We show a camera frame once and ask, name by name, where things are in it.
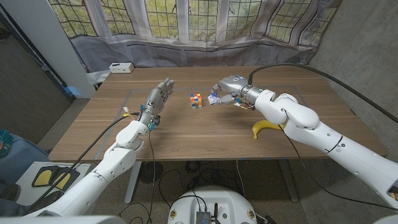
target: banana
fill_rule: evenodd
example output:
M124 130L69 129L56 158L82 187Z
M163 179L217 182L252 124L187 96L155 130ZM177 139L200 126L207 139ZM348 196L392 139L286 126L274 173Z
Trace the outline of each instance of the banana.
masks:
M257 133L260 131L260 129L262 128L272 128L272 129L276 129L276 130L280 130L279 126L276 124L272 124L271 122L264 120L264 121L259 121L256 124L253 125L253 134L254 134L254 139L257 139Z

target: sheer curtain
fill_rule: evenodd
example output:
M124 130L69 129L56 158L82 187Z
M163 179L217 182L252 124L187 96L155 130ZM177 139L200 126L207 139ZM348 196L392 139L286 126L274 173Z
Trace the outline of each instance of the sheer curtain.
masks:
M307 63L333 0L49 0L87 73Z

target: rubik's cube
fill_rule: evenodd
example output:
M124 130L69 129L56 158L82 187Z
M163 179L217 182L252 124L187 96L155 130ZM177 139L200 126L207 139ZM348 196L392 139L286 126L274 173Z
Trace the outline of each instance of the rubik's cube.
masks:
M191 94L191 104L192 109L201 108L202 103L200 94Z

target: white box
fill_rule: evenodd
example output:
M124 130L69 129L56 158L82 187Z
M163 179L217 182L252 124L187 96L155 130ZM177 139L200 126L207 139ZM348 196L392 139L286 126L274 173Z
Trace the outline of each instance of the white box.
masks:
M134 69L134 65L132 63L112 63L109 66L109 69L112 73L131 73Z

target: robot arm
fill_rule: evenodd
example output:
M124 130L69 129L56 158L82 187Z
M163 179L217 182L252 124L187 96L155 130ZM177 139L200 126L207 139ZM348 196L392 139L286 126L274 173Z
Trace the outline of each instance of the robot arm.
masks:
M138 119L131 121L118 133L116 142L105 152L104 159L56 202L26 217L90 214L106 186L135 163L136 153L144 145L140 137L147 136L154 125L159 124L158 114L163 110L167 98L173 93L173 87L174 81L166 78L154 88Z
M315 147L352 174L368 184L390 206L398 208L398 164L336 132L319 120L319 116L289 94L275 93L248 85L240 76L230 76L217 83L210 92L216 96L221 90L230 94L220 98L219 104L234 103L236 97L245 98L264 117L274 124L287 121L285 134L298 142Z

